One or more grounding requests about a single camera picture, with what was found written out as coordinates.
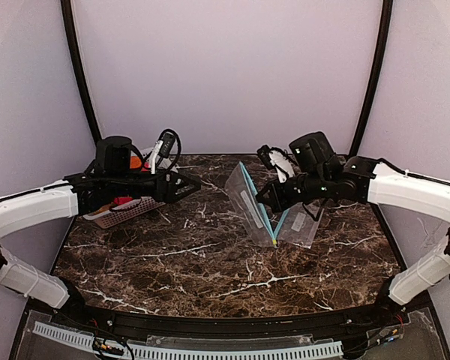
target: marble tabletop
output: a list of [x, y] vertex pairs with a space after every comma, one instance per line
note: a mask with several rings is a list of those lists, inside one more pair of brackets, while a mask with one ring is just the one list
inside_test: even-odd
[[242, 161], [257, 187], [273, 174], [255, 155], [185, 155], [202, 190], [109, 229], [79, 217], [54, 275], [87, 304], [178, 317], [273, 317], [373, 302], [399, 272], [370, 206], [329, 205], [311, 249], [257, 247], [224, 191]]

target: plastic basket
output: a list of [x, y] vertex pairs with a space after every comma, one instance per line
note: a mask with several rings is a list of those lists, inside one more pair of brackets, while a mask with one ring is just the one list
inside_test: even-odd
[[[142, 150], [141, 153], [143, 156], [146, 156], [151, 151], [152, 148], [147, 148]], [[160, 167], [166, 168], [170, 164], [171, 161], [169, 159], [163, 159]], [[135, 199], [127, 202], [126, 204], [116, 206], [112, 211], [107, 210], [96, 215], [83, 215], [83, 218], [88, 221], [94, 221], [102, 229], [108, 229], [109, 227], [123, 223], [124, 221], [135, 218], [138, 215], [144, 214], [163, 205], [165, 205], [164, 202], [156, 202], [150, 196], [144, 196], [141, 200]]]

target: black pole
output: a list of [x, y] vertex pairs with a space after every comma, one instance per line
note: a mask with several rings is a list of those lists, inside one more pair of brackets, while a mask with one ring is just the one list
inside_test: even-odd
[[382, 70], [383, 56], [385, 55], [387, 37], [389, 36], [392, 5], [393, 0], [383, 0], [382, 17], [380, 19], [378, 38], [376, 39], [370, 79], [368, 80], [367, 92], [365, 92], [365, 99], [363, 101], [363, 106], [361, 107], [360, 118], [358, 118], [358, 124], [355, 135], [353, 136], [349, 157], [356, 156], [359, 153], [360, 144], [362, 143], [372, 104], [374, 103], [375, 91], [377, 90], [378, 79], [380, 78], [380, 71]]
[[70, 57], [72, 60], [73, 71], [75, 73], [76, 84], [80, 97], [82, 98], [83, 109], [87, 118], [88, 127], [90, 128], [93, 140], [97, 143], [102, 139], [100, 129], [98, 128], [97, 118], [92, 106], [89, 88], [87, 86], [85, 73], [83, 72], [82, 59], [80, 57], [80, 49], [78, 46], [77, 33], [75, 31], [74, 13], [72, 11], [71, 0], [61, 0], [61, 14], [63, 16], [63, 23], [65, 27], [65, 34], [67, 35], [68, 49], [70, 50]]

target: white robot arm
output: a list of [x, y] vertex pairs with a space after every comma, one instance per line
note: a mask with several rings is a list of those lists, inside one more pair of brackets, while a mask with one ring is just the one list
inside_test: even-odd
[[[321, 132], [293, 141], [290, 148], [301, 172], [286, 181], [270, 181], [256, 195], [273, 212], [282, 212], [296, 203], [306, 206], [315, 199], [346, 199], [398, 206], [450, 223], [450, 181], [401, 170], [384, 159], [341, 160]], [[258, 155], [265, 167], [271, 169], [267, 151], [263, 149], [259, 149]], [[384, 313], [400, 310], [449, 275], [450, 228], [432, 251], [383, 284], [375, 303], [376, 317], [385, 319], [388, 316], [383, 316]]]
[[[178, 153], [167, 169], [157, 169], [158, 158], [168, 158], [174, 142]], [[159, 202], [174, 203], [200, 189], [200, 182], [173, 171], [181, 151], [178, 135], [166, 129], [142, 171], [146, 154], [141, 154], [131, 140], [111, 136], [97, 144], [97, 154], [88, 169], [45, 187], [0, 197], [0, 239], [26, 227], [58, 218], [72, 218], [98, 210], [116, 197], [153, 197]], [[142, 166], [130, 169], [131, 153]], [[70, 284], [37, 270], [0, 247], [0, 285], [52, 308], [62, 308], [70, 298]]]

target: red object in basket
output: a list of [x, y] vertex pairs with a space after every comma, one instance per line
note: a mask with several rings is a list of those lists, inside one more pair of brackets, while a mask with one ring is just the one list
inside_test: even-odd
[[130, 201], [132, 201], [134, 198], [133, 197], [129, 197], [129, 196], [123, 196], [123, 197], [116, 197], [113, 202], [117, 205], [124, 205], [126, 203], [129, 203]]

